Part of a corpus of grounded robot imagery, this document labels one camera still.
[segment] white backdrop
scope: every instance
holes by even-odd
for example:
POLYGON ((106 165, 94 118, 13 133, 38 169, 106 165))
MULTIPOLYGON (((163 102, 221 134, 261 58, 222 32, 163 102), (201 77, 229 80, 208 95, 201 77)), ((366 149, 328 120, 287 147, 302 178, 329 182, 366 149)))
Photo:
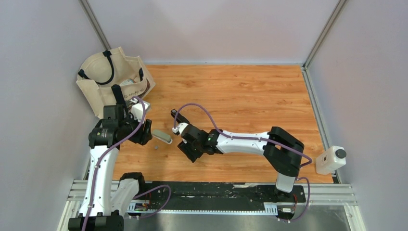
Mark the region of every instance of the white backdrop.
POLYGON ((0 230, 54 231, 96 123, 75 84, 103 51, 76 0, 0 1, 0 230))
POLYGON ((406 230, 408 1, 350 0, 310 67, 368 231, 406 230))
POLYGON ((337 0, 89 0, 112 48, 149 63, 303 63, 337 0))

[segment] wooden tabletop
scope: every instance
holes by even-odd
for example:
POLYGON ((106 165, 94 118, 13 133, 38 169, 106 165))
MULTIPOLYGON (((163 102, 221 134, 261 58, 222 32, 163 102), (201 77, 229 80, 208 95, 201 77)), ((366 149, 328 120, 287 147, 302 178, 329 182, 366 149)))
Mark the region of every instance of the wooden tabletop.
MULTIPOLYGON (((199 103, 217 126, 231 132, 257 133, 282 127, 305 144, 304 153, 316 158, 323 145, 300 66, 289 65, 149 65, 156 86, 144 98, 152 106, 147 118, 152 130, 170 134, 172 144, 153 138, 145 146, 121 145, 114 179, 141 172, 146 180, 275 182, 277 172, 263 156, 243 153, 204 154, 192 163, 177 145, 170 111, 185 103, 199 103)), ((181 113, 196 127, 213 129, 207 115, 188 106, 181 113)), ((332 183, 315 165, 301 169, 313 183, 332 183)))

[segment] floor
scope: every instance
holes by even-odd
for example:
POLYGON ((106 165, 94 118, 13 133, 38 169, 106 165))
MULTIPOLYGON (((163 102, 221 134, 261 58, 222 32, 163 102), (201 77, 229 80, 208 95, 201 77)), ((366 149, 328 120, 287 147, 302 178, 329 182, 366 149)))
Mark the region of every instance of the floor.
MULTIPOLYGON (((126 172, 142 172, 146 180, 274 182, 277 172, 254 154, 204 154, 195 163, 177 145, 170 111, 185 103, 203 105, 217 126, 233 132, 257 133, 279 126, 305 144, 304 153, 316 158, 323 144, 314 118, 300 66, 296 65, 149 65, 156 86, 144 98, 152 108, 147 118, 152 130, 173 137, 172 144, 156 138, 145 146, 123 143, 114 179, 126 172)), ((200 108, 188 106, 181 113, 196 127, 209 131, 212 124, 200 108)), ((315 165, 301 169, 312 183, 332 183, 319 175, 315 165)))

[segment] beige tote bag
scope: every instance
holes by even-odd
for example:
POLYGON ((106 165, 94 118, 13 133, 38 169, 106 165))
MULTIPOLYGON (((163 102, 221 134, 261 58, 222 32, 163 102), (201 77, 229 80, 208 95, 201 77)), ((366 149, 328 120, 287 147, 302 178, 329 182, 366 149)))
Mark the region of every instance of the beige tote bag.
POLYGON ((130 99, 133 96, 143 98, 156 85, 142 59, 139 56, 125 56, 121 47, 86 59, 78 72, 76 83, 100 119, 103 118, 105 105, 116 104, 112 86, 119 89, 119 94, 123 95, 130 109, 133 105, 130 99))

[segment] purple cable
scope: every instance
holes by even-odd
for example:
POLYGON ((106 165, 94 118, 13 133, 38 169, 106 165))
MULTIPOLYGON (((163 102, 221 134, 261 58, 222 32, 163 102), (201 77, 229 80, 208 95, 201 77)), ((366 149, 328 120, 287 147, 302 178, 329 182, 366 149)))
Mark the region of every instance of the purple cable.
POLYGON ((148 191, 146 191, 146 192, 144 192, 144 193, 142 193, 142 194, 140 194, 140 195, 137 195, 137 196, 135 196, 135 197, 133 198, 133 200, 136 200, 136 199, 140 198, 141 196, 144 196, 144 195, 146 195, 146 194, 148 194, 148 193, 153 192, 153 191, 156 190, 156 189, 160 189, 160 188, 163 188, 163 187, 168 188, 168 197, 167 197, 166 202, 165 202, 158 210, 152 212, 152 213, 149 214, 149 215, 145 215, 145 216, 143 216, 143 217, 139 217, 140 219, 142 219, 142 218, 149 218, 149 217, 155 215, 156 213, 160 212, 160 211, 167 205, 168 201, 170 200, 171 188, 170 188, 170 186, 167 185, 167 184, 159 185, 159 186, 157 186, 157 187, 155 187, 155 188, 152 188, 152 189, 150 189, 150 190, 148 190, 148 191))
POLYGON ((305 209, 303 210, 303 212, 302 212, 298 217, 296 217, 295 219, 292 219, 292 220, 282 219, 282 220, 284 220, 284 221, 286 221, 286 222, 288 222, 288 221, 292 222, 292 221, 297 221, 297 220, 299 220, 301 217, 303 217, 303 215, 305 214, 307 208, 309 207, 309 202, 310 202, 310 182, 309 182, 309 179, 308 179, 307 177, 301 177, 301 178, 298 178, 296 181, 299 181, 299 180, 306 180, 306 181, 307 181, 307 200, 306 200, 306 207, 305 207, 305 209))
MULTIPOLYGON (((203 106, 199 105, 198 103, 186 103, 185 105, 181 106, 181 107, 178 109, 176 115, 174 116, 174 128, 176 128, 176 126, 177 126, 176 118, 177 118, 177 116, 179 115, 180 111, 181 111, 184 107, 186 107, 186 106, 188 106, 188 105, 194 105, 194 106, 197 106, 197 107, 201 108, 201 109, 207 114, 207 116, 210 118, 211 123, 213 123, 214 128, 215 128, 221 135, 223 135, 223 136, 225 136, 225 137, 227 137, 227 138, 240 139, 240 140, 259 140, 259 139, 256 138, 256 137, 230 136, 230 135, 225 134, 224 132, 222 132, 222 131, 217 127, 217 125, 216 125, 214 119, 212 118, 212 116, 210 115, 210 113, 207 111, 207 109, 205 109, 203 106)), ((301 164, 300 167, 304 167, 304 166, 306 166, 306 165, 312 163, 312 158, 310 158, 309 156, 307 156, 307 155, 301 153, 301 152, 298 151, 298 150, 295 150, 295 149, 293 149, 293 148, 291 148, 291 147, 288 147, 288 146, 286 146, 286 145, 284 145, 284 144, 282 144, 282 143, 279 143, 279 142, 276 142, 276 141, 273 141, 273 140, 270 140, 270 139, 261 138, 261 140, 262 140, 262 141, 270 142, 270 143, 275 144, 275 145, 278 145, 278 146, 280 146, 280 147, 282 147, 282 148, 284 148, 284 149, 286 149, 286 150, 288 150, 288 151, 291 151, 291 152, 293 152, 293 153, 295 153, 295 154, 298 154, 298 155, 300 155, 300 156, 302 156, 302 157, 308 159, 308 162, 301 164)))
MULTIPOLYGON (((133 130, 133 132, 131 132, 128 136, 124 137, 121 141, 115 143, 114 145, 112 145, 110 148, 108 148, 102 155, 101 157, 98 159, 98 161, 96 162, 95 166, 99 166, 103 160, 103 158, 114 148, 116 148, 117 146, 119 146, 121 143, 125 142, 126 140, 128 140, 130 137, 132 137, 142 126, 144 119, 146 117, 146 108, 144 106, 143 100, 137 96, 133 96, 132 99, 137 99, 140 103, 141 103, 141 107, 143 109, 143 115, 141 117, 140 123, 138 124, 138 126, 133 130)), ((92 206, 93 206, 93 197, 95 195, 95 185, 96 185, 96 176, 98 173, 98 169, 99 168, 95 168, 94 172, 93 172, 93 177, 92 177, 92 185, 90 187, 90 196, 89 196, 89 205, 88 205, 88 210, 87 210, 87 214, 85 215, 84 218, 84 223, 82 224, 82 231, 85 231, 86 226, 87 226, 87 222, 89 219, 89 215, 90 212, 92 210, 92 206)))

